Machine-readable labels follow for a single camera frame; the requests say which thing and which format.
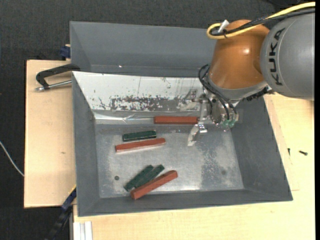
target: gray bin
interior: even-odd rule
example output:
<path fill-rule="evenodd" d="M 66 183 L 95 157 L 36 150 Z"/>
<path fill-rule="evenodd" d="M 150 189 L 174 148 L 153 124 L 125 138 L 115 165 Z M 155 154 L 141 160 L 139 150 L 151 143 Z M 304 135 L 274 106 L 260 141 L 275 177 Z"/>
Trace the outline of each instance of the gray bin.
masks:
<path fill-rule="evenodd" d="M 101 84 L 104 73 L 196 77 L 215 45 L 204 29 L 71 22 L 70 32 L 72 63 L 81 71 L 103 73 L 72 76 L 79 216 L 293 199 L 263 98 L 241 101 L 240 120 L 231 130 L 209 125 L 193 147 L 184 142 L 192 125 L 109 123 L 90 105 L 90 85 Z M 122 134 L 152 129 L 166 138 L 165 146 L 115 154 Z M 177 170 L 179 177 L 132 200 L 123 186 L 149 164 Z"/>

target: wooden board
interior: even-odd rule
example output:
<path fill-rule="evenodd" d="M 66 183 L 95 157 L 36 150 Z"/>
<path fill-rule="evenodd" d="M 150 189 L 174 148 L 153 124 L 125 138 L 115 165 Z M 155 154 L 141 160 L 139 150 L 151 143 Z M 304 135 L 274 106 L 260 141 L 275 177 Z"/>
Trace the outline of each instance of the wooden board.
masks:
<path fill-rule="evenodd" d="M 24 207 L 60 206 L 76 183 L 71 85 L 37 92 L 40 71 L 69 61 L 26 63 Z M 48 78 L 53 84 L 70 73 Z"/>

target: white cable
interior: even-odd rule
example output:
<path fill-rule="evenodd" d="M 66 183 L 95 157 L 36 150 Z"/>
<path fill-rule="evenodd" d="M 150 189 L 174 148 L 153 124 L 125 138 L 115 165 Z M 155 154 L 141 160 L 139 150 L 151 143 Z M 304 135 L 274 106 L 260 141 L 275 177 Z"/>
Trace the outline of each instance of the white cable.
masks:
<path fill-rule="evenodd" d="M 18 168 L 18 166 L 15 164 L 15 162 L 12 160 L 9 152 L 6 150 L 5 146 L 3 145 L 3 143 L 0 140 L 0 146 L 3 148 L 4 153 L 7 155 L 7 157 L 9 158 L 11 164 L 14 166 L 14 168 L 24 177 L 25 175 L 23 174 L 22 171 L 20 171 L 20 169 Z"/>

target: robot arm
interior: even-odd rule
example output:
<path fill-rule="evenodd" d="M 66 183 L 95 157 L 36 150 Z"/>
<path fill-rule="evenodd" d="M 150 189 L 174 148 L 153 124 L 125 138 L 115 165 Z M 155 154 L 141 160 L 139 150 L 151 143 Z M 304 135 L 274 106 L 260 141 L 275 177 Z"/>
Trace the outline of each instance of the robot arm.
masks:
<path fill-rule="evenodd" d="M 232 127 L 240 100 L 270 90 L 314 100 L 315 6 L 308 2 L 254 21 L 209 27 L 208 37 L 218 41 L 210 66 L 200 70 L 199 78 L 214 123 Z M 271 30 L 262 25 L 276 19 L 281 21 Z"/>

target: metal clamp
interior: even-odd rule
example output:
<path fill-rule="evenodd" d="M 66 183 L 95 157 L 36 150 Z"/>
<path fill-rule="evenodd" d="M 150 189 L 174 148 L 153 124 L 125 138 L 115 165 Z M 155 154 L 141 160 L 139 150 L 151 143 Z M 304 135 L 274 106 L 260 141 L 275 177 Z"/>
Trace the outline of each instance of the metal clamp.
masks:
<path fill-rule="evenodd" d="M 45 80 L 45 78 L 47 78 L 47 77 L 55 76 L 58 74 L 69 72 L 69 71 L 80 71 L 80 67 L 78 67 L 75 64 L 68 64 L 68 65 L 58 66 L 55 68 L 51 68 L 51 69 L 39 72 L 36 75 L 35 79 L 39 82 L 39 84 L 42 85 L 42 87 L 35 88 L 35 90 L 36 91 L 44 91 L 44 90 L 48 90 L 48 89 L 51 89 L 54 87 L 59 87 L 59 86 L 71 84 L 71 82 L 72 82 L 71 80 L 58 82 L 58 83 L 54 83 L 54 84 L 48 84 Z"/>

